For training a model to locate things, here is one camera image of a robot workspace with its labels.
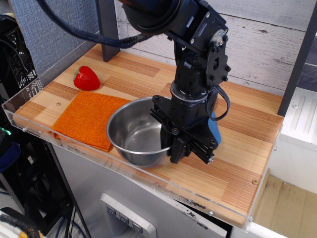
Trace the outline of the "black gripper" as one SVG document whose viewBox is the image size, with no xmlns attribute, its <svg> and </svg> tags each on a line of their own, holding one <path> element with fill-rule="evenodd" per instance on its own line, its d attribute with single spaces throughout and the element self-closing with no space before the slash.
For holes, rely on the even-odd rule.
<svg viewBox="0 0 317 238">
<path fill-rule="evenodd" d="M 193 152 L 207 165 L 211 163 L 219 144 L 208 126 L 207 103 L 190 104 L 159 95 L 153 96 L 152 101 L 151 115 L 161 123 L 161 149 L 172 146 L 170 161 L 177 164 Z"/>
</svg>

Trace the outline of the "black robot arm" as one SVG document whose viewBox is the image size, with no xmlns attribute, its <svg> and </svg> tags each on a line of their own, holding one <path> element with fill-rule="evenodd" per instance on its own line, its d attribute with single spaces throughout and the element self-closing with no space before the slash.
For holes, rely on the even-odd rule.
<svg viewBox="0 0 317 238">
<path fill-rule="evenodd" d="M 143 38 L 165 34 L 174 42 L 175 79 L 171 98 L 153 96 L 152 116 L 161 123 L 160 143 L 178 163 L 195 153 L 205 163 L 218 147 L 210 123 L 219 121 L 218 96 L 228 101 L 220 84 L 231 70 L 225 53 L 225 20 L 204 0 L 125 0 L 129 23 Z"/>
</svg>

